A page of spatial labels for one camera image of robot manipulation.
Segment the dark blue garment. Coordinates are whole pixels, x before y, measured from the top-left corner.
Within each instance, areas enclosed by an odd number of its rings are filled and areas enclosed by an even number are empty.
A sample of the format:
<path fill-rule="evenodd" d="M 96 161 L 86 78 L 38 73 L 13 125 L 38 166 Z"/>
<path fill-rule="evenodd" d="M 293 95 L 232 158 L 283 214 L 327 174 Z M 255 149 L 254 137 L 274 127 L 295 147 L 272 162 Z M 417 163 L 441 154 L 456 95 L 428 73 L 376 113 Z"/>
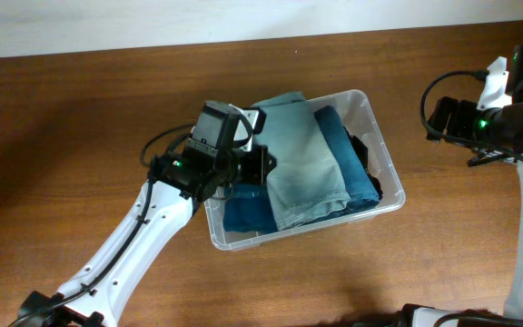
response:
<path fill-rule="evenodd" d="M 223 228 L 231 233 L 276 233 L 271 203 L 265 185 L 237 183 L 224 204 Z"/>

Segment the light blue jeans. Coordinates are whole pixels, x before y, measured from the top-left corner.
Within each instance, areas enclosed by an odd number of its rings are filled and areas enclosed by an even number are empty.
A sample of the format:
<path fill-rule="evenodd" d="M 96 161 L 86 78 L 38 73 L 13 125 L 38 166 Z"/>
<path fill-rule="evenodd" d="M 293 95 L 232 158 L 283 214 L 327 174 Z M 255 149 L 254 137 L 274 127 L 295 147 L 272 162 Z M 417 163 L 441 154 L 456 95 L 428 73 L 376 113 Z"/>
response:
<path fill-rule="evenodd" d="M 277 229 L 344 209 L 350 196 L 340 166 L 303 93 L 281 94 L 253 107 L 266 114 L 254 142 L 276 159 L 266 185 Z"/>

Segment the black garment with band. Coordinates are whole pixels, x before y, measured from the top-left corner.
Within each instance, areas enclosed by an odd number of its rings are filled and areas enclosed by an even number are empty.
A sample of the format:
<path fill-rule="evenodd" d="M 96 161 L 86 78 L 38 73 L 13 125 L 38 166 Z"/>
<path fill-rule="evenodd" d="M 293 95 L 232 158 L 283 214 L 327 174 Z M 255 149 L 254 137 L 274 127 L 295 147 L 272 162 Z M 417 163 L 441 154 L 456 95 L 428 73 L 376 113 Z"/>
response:
<path fill-rule="evenodd" d="M 347 128 L 344 128 L 344 130 L 346 132 L 346 135 L 350 141 L 350 144 L 351 144 L 356 156 L 360 160 L 360 163 L 361 163 L 366 175 L 369 177 L 374 189 L 378 193 L 379 199 L 381 200 L 383 197 L 383 190 L 381 188 L 380 181 L 378 178 L 373 176 L 369 170 L 369 149 L 368 149 L 368 147 L 362 142 L 362 140 L 359 137 L 351 134 Z"/>

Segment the medium blue jeans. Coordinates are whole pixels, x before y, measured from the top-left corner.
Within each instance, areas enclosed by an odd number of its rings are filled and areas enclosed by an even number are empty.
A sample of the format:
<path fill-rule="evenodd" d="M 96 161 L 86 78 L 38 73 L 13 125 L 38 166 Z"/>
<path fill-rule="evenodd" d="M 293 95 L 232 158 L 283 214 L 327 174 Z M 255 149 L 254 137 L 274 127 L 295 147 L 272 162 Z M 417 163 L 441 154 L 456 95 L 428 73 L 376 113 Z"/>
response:
<path fill-rule="evenodd" d="M 325 106 L 314 113 L 322 135 L 336 159 L 343 177 L 345 190 L 350 200 L 345 207 L 336 210 L 323 220 L 360 213 L 376 207 L 380 203 L 378 193 L 366 175 L 346 135 L 346 128 L 333 106 Z"/>

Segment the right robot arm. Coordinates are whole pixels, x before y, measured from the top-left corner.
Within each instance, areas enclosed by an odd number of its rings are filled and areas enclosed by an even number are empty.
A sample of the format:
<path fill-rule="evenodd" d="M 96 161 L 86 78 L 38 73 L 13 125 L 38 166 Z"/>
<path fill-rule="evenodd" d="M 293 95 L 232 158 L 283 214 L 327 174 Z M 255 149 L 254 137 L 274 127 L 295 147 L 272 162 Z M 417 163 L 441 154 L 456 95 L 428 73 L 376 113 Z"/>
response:
<path fill-rule="evenodd" d="M 483 82 L 476 103 L 450 97 L 438 100 L 431 115 L 420 119 L 433 142 L 466 147 L 475 155 L 469 167 L 510 160 L 517 166 L 521 208 L 515 275 L 501 315 L 480 310 L 450 312 L 406 304 L 396 326 L 523 326 L 523 45 L 511 58 L 499 58 L 470 76 Z"/>

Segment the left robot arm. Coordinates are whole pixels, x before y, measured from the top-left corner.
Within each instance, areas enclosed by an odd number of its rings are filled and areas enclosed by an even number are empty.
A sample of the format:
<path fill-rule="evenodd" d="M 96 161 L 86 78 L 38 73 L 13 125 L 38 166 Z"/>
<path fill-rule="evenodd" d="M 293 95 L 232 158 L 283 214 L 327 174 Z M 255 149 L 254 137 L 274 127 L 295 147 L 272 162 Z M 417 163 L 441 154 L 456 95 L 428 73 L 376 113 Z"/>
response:
<path fill-rule="evenodd" d="M 206 201 L 238 182 L 263 185 L 276 160 L 253 137 L 266 113 L 208 101 L 195 124 L 171 129 L 166 150 L 143 159 L 147 179 L 133 207 L 88 263 L 56 293 L 32 292 L 15 326 L 115 326 L 163 247 Z"/>

